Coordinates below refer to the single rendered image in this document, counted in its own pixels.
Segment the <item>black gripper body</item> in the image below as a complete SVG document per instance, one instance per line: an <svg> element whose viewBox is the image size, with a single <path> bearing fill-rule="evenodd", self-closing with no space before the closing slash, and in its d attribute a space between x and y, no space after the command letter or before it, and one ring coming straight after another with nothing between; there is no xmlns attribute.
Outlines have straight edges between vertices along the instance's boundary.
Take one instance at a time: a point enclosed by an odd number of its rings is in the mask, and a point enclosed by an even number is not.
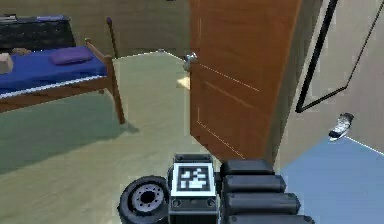
<svg viewBox="0 0 384 224"><path fill-rule="evenodd" d="M117 207L122 224L168 224L169 190L162 176L143 176L122 192Z"/></svg>

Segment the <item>silver door knob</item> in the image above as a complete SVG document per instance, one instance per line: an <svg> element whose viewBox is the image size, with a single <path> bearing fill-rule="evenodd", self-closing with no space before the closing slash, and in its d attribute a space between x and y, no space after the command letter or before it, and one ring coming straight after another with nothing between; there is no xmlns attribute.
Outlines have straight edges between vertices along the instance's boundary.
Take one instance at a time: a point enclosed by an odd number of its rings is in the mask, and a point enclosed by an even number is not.
<svg viewBox="0 0 384 224"><path fill-rule="evenodd" d="M189 72L191 64L197 60L197 54L195 52L191 52L189 54L186 54L183 57L183 60L184 60L183 69L186 72Z"/></svg>

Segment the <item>brown wooden room door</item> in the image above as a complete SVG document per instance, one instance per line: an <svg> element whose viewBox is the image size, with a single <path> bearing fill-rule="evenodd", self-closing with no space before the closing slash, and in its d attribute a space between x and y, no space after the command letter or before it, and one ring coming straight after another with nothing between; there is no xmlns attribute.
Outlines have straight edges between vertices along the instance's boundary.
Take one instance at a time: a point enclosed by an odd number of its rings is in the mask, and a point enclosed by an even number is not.
<svg viewBox="0 0 384 224"><path fill-rule="evenodd" d="M304 0L189 0L190 134L220 160L273 160L274 112Z"/></svg>

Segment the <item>wooden bed with blue cover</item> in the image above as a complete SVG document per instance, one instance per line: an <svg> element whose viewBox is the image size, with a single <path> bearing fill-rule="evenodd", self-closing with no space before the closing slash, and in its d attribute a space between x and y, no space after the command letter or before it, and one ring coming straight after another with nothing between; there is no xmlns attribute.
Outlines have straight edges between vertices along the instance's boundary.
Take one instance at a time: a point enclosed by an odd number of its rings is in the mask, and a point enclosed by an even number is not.
<svg viewBox="0 0 384 224"><path fill-rule="evenodd" d="M55 65L50 55L58 49L10 54L13 69L0 74L0 113L90 92L108 91L118 121L125 122L113 58L100 52L90 39L83 47L93 58L82 63Z"/></svg>

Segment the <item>purple pillow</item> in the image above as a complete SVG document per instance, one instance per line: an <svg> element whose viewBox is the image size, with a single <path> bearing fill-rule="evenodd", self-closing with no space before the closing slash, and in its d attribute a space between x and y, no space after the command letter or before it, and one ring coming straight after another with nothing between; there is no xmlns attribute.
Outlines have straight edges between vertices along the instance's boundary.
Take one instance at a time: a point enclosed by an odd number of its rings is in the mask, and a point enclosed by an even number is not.
<svg viewBox="0 0 384 224"><path fill-rule="evenodd" d="M93 58L92 53L83 47L58 49L50 55L50 60L55 65L82 63Z"/></svg>

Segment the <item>dark floor lamp pole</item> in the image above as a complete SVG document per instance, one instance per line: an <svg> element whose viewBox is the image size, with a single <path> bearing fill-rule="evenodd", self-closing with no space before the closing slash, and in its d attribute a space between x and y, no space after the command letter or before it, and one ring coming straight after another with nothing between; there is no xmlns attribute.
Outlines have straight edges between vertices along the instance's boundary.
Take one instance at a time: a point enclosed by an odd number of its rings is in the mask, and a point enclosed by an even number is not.
<svg viewBox="0 0 384 224"><path fill-rule="evenodd" d="M110 17L107 17L106 23L108 25L109 32L110 32L110 37L111 37L111 43L112 43L112 48L113 48L114 56L115 56L115 58L118 58L119 54L118 54L117 45L116 45L116 41L115 41L115 34L114 34L114 29L113 29L113 21L112 21L112 19Z"/></svg>

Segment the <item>tan box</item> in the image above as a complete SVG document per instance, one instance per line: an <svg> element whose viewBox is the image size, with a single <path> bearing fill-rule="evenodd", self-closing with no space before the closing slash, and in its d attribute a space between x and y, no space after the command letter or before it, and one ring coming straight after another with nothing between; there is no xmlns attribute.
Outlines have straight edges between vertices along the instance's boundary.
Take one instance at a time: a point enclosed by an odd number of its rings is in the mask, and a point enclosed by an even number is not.
<svg viewBox="0 0 384 224"><path fill-rule="evenodd" d="M0 74L10 73L13 69L13 60L9 53L0 54Z"/></svg>

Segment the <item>black dresser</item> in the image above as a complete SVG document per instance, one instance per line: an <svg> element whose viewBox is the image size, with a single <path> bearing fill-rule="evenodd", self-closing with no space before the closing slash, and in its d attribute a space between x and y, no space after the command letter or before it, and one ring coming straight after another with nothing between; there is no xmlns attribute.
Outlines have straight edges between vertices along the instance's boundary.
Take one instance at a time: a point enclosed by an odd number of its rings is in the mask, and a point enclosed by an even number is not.
<svg viewBox="0 0 384 224"><path fill-rule="evenodd" d="M14 48L31 51L74 47L70 18L60 21L37 21L37 16L0 14L0 53Z"/></svg>

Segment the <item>purple book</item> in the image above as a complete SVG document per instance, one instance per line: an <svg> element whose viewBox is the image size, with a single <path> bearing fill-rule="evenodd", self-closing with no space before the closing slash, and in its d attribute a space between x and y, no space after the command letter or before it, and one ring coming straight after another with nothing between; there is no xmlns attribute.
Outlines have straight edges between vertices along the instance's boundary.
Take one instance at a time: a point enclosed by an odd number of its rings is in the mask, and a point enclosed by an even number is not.
<svg viewBox="0 0 384 224"><path fill-rule="evenodd" d="M37 16L37 21L60 21L66 20L64 15L46 15L46 16Z"/></svg>

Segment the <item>black and white shoe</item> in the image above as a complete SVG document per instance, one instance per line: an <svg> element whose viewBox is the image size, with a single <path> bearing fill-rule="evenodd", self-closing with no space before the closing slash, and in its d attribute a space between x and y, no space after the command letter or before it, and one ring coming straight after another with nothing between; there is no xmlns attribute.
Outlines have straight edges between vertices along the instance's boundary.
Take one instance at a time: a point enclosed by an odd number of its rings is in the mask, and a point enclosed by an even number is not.
<svg viewBox="0 0 384 224"><path fill-rule="evenodd" d="M351 113L343 113L337 119L336 125L329 131L329 140L336 141L344 137L351 128L354 115Z"/></svg>

